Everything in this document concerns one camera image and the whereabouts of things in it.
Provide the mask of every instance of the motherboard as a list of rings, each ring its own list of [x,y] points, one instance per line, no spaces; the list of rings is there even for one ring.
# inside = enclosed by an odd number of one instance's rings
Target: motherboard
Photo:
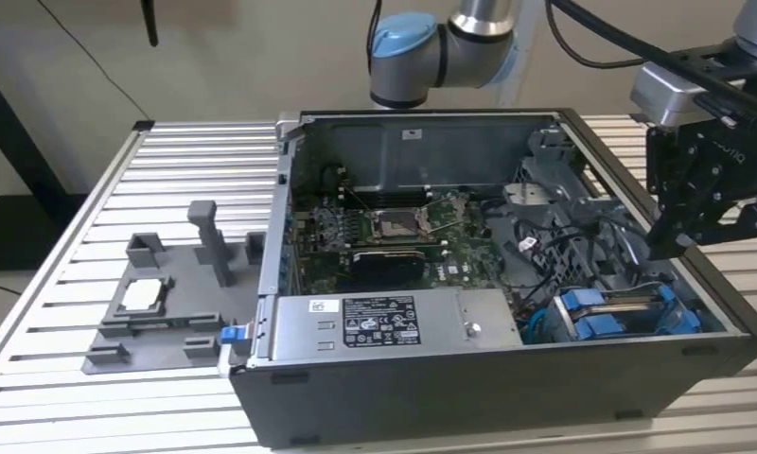
[[[509,286],[481,202],[467,192],[425,190],[381,200],[345,192],[319,197],[294,216],[302,294]]]

